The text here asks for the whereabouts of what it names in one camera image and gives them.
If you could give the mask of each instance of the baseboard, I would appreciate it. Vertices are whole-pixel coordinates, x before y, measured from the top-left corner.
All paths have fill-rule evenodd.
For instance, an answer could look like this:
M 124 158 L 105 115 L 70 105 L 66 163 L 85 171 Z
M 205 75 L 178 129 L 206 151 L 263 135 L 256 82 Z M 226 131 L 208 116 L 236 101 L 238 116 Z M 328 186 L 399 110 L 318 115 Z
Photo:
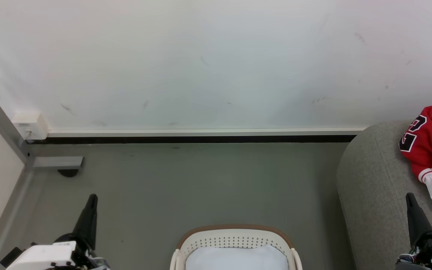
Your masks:
M 365 128 L 227 130 L 52 130 L 29 144 L 350 142 Z

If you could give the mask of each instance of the perforated basket side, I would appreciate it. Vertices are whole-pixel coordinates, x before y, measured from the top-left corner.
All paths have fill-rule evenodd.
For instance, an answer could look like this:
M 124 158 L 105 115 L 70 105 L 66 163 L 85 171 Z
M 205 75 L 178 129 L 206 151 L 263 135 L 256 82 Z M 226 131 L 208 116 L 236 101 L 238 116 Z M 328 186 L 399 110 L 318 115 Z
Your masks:
M 202 247 L 213 248 L 257 248 L 271 245 L 288 259 L 290 270 L 295 270 L 291 248 L 293 243 L 283 232 L 257 225 L 218 225 L 192 229 L 178 244 L 176 270 L 184 270 L 188 256 Z

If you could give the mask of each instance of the gray sofa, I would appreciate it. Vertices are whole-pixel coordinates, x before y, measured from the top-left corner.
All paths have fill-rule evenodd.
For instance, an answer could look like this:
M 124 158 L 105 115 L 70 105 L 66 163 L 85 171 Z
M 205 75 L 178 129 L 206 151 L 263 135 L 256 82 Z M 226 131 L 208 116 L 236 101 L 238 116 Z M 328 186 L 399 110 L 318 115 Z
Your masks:
M 432 225 L 432 201 L 418 182 L 398 142 L 411 121 L 373 125 L 349 144 L 337 172 L 337 187 L 358 270 L 393 270 L 410 249 L 407 192 L 415 194 Z

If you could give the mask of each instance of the black rubber foot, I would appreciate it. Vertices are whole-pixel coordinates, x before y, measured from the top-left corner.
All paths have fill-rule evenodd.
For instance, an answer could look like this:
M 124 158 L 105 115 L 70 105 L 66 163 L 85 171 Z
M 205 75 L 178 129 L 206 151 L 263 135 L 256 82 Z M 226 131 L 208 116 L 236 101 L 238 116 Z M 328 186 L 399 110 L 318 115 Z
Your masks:
M 58 173 L 65 177 L 74 177 L 78 174 L 79 169 L 59 169 Z

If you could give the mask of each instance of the white baseboard trim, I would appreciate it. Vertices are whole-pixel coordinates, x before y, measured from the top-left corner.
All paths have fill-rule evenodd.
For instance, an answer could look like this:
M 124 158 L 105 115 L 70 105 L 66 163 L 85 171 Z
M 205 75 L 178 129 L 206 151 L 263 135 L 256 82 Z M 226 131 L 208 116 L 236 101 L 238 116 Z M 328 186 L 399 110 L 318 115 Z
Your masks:
M 351 128 L 260 128 L 260 129 L 168 129 L 168 130 L 52 130 L 48 137 L 210 137 L 357 135 L 367 127 Z

